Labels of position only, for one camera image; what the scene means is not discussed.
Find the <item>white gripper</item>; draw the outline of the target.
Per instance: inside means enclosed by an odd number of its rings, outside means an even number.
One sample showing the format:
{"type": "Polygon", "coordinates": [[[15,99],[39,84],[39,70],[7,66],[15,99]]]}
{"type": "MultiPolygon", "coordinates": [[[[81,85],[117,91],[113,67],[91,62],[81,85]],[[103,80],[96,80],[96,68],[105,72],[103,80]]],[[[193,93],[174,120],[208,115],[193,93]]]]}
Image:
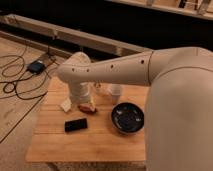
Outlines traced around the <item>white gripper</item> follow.
{"type": "Polygon", "coordinates": [[[69,97],[72,103],[81,104],[91,100],[90,87],[88,83],[70,83],[69,97]]]}

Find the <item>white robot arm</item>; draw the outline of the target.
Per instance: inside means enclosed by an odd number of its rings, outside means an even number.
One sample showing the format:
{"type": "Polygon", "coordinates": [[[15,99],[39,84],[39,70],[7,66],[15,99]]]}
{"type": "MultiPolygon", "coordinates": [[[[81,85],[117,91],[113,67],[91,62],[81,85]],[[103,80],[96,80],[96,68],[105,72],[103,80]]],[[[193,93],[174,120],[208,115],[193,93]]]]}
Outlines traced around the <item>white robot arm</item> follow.
{"type": "Polygon", "coordinates": [[[213,171],[212,51],[161,49],[96,63],[77,52],[57,74],[74,103],[90,99],[89,82],[147,86],[147,171],[213,171]]]}

